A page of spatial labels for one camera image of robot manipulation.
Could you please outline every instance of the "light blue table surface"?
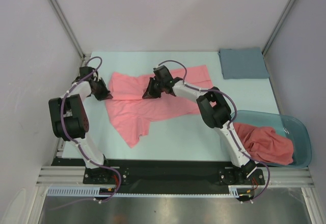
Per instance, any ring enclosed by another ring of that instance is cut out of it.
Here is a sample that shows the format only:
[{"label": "light blue table surface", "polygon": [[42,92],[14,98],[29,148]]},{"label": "light blue table surface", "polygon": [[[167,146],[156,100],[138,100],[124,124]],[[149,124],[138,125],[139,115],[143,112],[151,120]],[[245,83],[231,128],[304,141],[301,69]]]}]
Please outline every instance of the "light blue table surface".
[{"label": "light blue table surface", "polygon": [[[177,60],[187,67],[207,65],[213,84],[234,100],[238,110],[278,114],[269,80],[224,80],[217,52],[94,52],[92,57],[94,56],[103,58],[99,74],[106,83],[113,72],[131,76],[150,74],[158,63],[165,60]],[[89,66],[97,67],[98,63],[98,60],[91,61]],[[167,63],[166,66],[169,69],[180,68],[173,63]],[[92,96],[85,100],[84,105],[90,122],[90,136],[106,158],[230,160],[220,137],[204,124],[200,115],[153,122],[149,135],[141,137],[139,143],[131,149],[110,124],[103,101],[98,102]],[[63,158],[81,157],[76,147],[66,144]]]}]

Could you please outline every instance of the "black base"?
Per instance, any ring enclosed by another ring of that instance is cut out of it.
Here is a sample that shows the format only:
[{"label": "black base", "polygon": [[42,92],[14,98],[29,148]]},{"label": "black base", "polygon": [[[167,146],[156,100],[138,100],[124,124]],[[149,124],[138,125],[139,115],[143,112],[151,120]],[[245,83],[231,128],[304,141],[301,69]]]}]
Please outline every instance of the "black base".
[{"label": "black base", "polygon": [[[258,185],[265,184],[262,170],[256,170],[249,179],[245,179],[239,169],[230,168],[230,162],[106,160],[105,164],[119,167],[117,170],[122,178],[119,193],[228,194],[228,185],[251,186],[252,177],[255,177]],[[56,158],[52,165],[85,164],[82,159]],[[84,176],[84,184],[115,184],[112,172],[89,170],[85,171],[88,177]]]},{"label": "black base", "polygon": [[256,167],[256,162],[253,160],[249,160],[247,164],[241,167],[242,174],[244,176],[249,176],[249,174],[252,173]]}]

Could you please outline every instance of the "white wall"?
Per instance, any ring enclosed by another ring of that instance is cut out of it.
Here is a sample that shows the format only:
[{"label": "white wall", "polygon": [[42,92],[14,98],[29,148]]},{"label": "white wall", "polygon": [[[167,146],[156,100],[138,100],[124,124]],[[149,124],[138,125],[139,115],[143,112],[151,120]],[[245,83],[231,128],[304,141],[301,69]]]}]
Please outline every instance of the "white wall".
[{"label": "white wall", "polygon": [[85,53],[263,47],[288,0],[58,0]]},{"label": "white wall", "polygon": [[55,147],[48,100],[67,90],[80,59],[47,0],[0,3],[1,220],[21,188],[30,201]]},{"label": "white wall", "polygon": [[326,206],[326,0],[298,0],[267,53],[286,114],[300,119],[312,143],[309,166]]}]

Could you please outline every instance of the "pink t-shirt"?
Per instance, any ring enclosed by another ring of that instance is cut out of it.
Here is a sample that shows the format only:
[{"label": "pink t-shirt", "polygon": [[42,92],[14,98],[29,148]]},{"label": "pink t-shirt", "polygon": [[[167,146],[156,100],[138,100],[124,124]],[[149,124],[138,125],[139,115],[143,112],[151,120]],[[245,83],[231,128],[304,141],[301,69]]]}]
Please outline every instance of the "pink t-shirt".
[{"label": "pink t-shirt", "polygon": [[244,148],[254,159],[284,165],[293,162],[292,141],[276,134],[274,128],[255,127],[242,123],[233,123],[233,125]]},{"label": "pink t-shirt", "polygon": [[[202,88],[212,88],[206,65],[187,68],[186,81]],[[184,69],[170,71],[173,77],[184,76]],[[142,99],[149,78],[154,74],[132,77],[113,73],[108,88],[113,99],[105,101],[113,127],[132,148],[140,136],[148,135],[153,121],[162,121],[187,114],[199,114],[196,103],[162,93],[161,98]]]}]

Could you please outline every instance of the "cable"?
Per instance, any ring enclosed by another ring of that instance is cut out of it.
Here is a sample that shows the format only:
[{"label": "cable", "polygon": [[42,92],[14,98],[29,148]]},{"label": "cable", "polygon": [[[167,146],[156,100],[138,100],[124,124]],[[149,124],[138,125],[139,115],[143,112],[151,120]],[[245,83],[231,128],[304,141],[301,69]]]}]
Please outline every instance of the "cable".
[{"label": "cable", "polygon": [[198,89],[198,88],[194,88],[194,87],[192,87],[192,86],[186,84],[186,83],[185,83],[185,78],[186,78],[186,76],[187,76],[187,68],[186,68],[182,63],[180,63],[180,62],[178,62],[178,61],[175,61],[175,60],[166,60],[166,61],[163,61],[163,62],[161,62],[160,64],[158,64],[158,66],[160,66],[160,65],[162,65],[162,64],[164,64],[164,63],[167,63],[167,62],[172,62],[172,63],[179,64],[179,65],[181,65],[181,66],[184,68],[184,71],[185,71],[185,72],[184,72],[184,76],[183,76],[183,84],[184,84],[185,87],[190,88],[190,89],[193,89],[193,90],[198,91],[198,92],[214,92],[214,93],[219,93],[219,94],[222,94],[223,96],[225,96],[225,97],[226,97],[226,98],[231,102],[231,104],[232,104],[232,106],[233,106],[233,108],[234,108],[234,117],[230,120],[227,129],[229,130],[229,132],[230,132],[230,134],[231,134],[231,136],[232,136],[233,141],[235,142],[236,146],[238,147],[238,150],[239,150],[239,151],[240,151],[240,152],[241,152],[245,157],[247,157],[247,158],[250,159],[250,160],[256,161],[256,162],[258,162],[258,163],[264,165],[264,167],[266,167],[267,172],[268,172],[268,178],[267,178],[267,182],[266,182],[265,187],[264,187],[263,190],[262,190],[262,191],[261,191],[257,196],[255,196],[253,199],[256,199],[256,198],[258,198],[259,196],[261,196],[261,194],[262,194],[263,192],[265,192],[265,190],[268,188],[268,185],[269,185],[269,182],[270,182],[270,170],[269,170],[268,165],[267,165],[265,162],[263,162],[263,161],[259,161],[259,160],[256,160],[256,159],[253,159],[250,155],[247,155],[246,153],[244,153],[244,152],[242,151],[240,145],[238,144],[237,140],[235,139],[235,136],[234,136],[232,130],[230,129],[230,125],[231,125],[231,123],[232,123],[232,122],[235,120],[235,118],[237,117],[237,108],[236,108],[236,106],[235,106],[234,101],[231,99],[231,97],[230,97],[229,95],[227,95],[227,94],[225,94],[225,93],[223,93],[223,92],[221,92],[221,91],[219,91],[219,90],[216,90],[216,89]]},{"label": "cable", "polygon": [[[74,85],[66,92],[66,94],[63,96],[62,98],[62,103],[61,103],[61,108],[60,108],[60,118],[61,118],[61,124],[62,124],[62,129],[63,129],[63,132],[65,134],[65,136],[72,142],[74,142],[75,144],[78,145],[78,149],[80,151],[80,153],[82,154],[82,156],[86,159],[86,161],[88,161],[89,163],[97,166],[97,167],[100,167],[100,168],[104,168],[104,169],[107,169],[107,170],[110,170],[110,171],[113,171],[115,172],[117,175],[118,175],[118,178],[119,178],[119,183],[116,187],[116,189],[114,190],[114,192],[112,193],[111,196],[107,197],[106,199],[104,200],[100,200],[99,201],[99,204],[100,203],[105,203],[107,201],[109,201],[113,195],[119,190],[120,188],[120,185],[121,185],[121,175],[120,173],[112,168],[112,167],[109,167],[109,166],[105,166],[105,165],[100,165],[94,161],[92,161],[83,151],[82,147],[80,146],[80,143],[73,139],[69,134],[68,134],[68,131],[67,131],[67,128],[66,128],[66,125],[65,125],[65,121],[64,121],[64,105],[65,105],[65,101],[66,101],[66,98],[69,96],[69,94],[80,84],[82,83],[84,80],[88,79],[89,77],[91,77],[94,73],[97,73],[98,69],[101,67],[102,65],[102,58],[99,57],[99,56],[95,56],[95,57],[92,57],[90,58],[87,62],[86,62],[86,66],[88,65],[88,63],[91,61],[91,60],[94,60],[94,59],[100,59],[100,64],[91,72],[89,73],[88,75],[86,75],[85,77],[83,77],[81,80],[79,80],[77,83],[74,83]],[[78,203],[78,202],[81,202],[81,201],[85,201],[85,200],[94,200],[94,199],[91,199],[91,198],[85,198],[85,199],[81,199],[81,200],[77,200],[77,201],[73,201],[71,203],[68,203],[68,204],[64,204],[64,205],[61,205],[61,206],[58,206],[58,207],[55,207],[55,208],[52,208],[50,210],[57,210],[57,209],[60,209],[60,208],[63,208],[63,207],[66,207],[68,205],[72,205],[72,204],[75,204],[75,203]]]},{"label": "cable", "polygon": [[255,191],[258,188],[258,182],[256,181],[256,178],[252,178],[252,183],[253,183],[253,191]]}]

